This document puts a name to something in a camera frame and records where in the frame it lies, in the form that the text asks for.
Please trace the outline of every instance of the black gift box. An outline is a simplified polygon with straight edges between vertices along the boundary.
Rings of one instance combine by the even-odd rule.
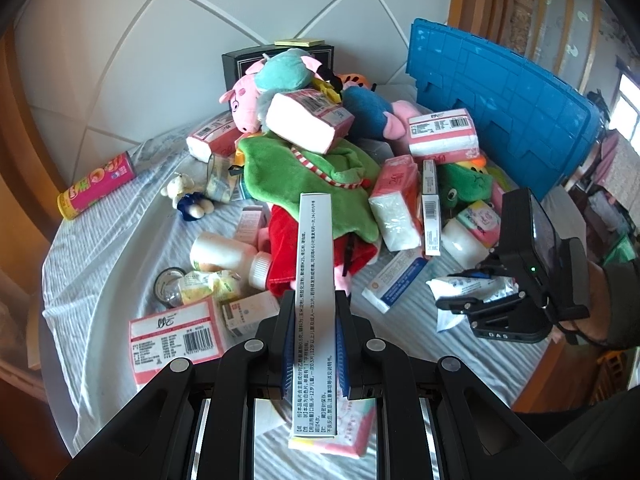
[[[262,54],[266,54],[269,57],[273,57],[276,54],[289,50],[290,46],[276,46],[276,45],[260,45],[244,48],[242,50],[236,50],[234,52],[227,52],[222,55],[222,67],[225,71],[225,84],[226,89],[231,90],[233,85],[240,79],[246,70],[254,64],[256,61],[263,59]],[[300,46],[302,50],[306,50],[320,61],[325,67],[334,69],[334,48],[331,45],[314,45],[314,46]]]

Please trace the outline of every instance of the red plush fabric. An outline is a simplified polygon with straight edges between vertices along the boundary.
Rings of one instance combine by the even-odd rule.
[[[289,283],[296,277],[296,251],[298,248],[298,222],[280,206],[271,209],[269,222],[271,257],[273,262],[267,276],[267,290],[281,296],[290,289]],[[348,271],[354,275],[376,255],[376,246],[367,244],[359,236],[353,235],[354,245],[351,265]],[[334,266],[344,263],[344,252],[349,235],[334,240]]]

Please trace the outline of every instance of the window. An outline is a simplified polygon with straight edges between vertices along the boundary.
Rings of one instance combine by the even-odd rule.
[[[624,74],[609,127],[618,130],[640,153],[640,88]]]

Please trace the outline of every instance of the bed sheet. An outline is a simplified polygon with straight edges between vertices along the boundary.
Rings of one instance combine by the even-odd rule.
[[[402,97],[410,95],[405,90]],[[44,316],[78,412],[78,431],[72,443],[75,452],[136,393],[126,327],[130,319],[159,308],[150,293],[156,274],[168,266],[188,267],[189,248],[200,231],[232,236],[245,205],[220,206],[205,219],[185,224],[170,201],[159,196],[159,187],[175,171],[189,173],[202,168],[183,149],[189,129],[145,143],[134,153],[134,164],[140,168],[146,164],[148,169],[100,205],[64,222],[45,262]],[[448,254],[431,260],[383,316],[364,300],[361,291],[390,259],[385,251],[375,264],[356,275],[354,313],[370,319],[377,336],[409,355],[429,360],[457,355],[511,404],[531,377],[547,342],[521,345],[481,340],[473,337],[466,323],[436,334],[436,307],[426,281],[459,270]],[[318,475],[327,479],[375,478],[374,434],[367,455],[360,460],[289,450],[284,426],[256,438],[256,478]]]

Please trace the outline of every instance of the blue plastic crate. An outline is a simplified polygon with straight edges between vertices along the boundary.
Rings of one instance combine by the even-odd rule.
[[[473,34],[416,19],[406,72],[435,112],[466,108],[480,147],[541,200],[586,158],[598,109],[528,59]]]

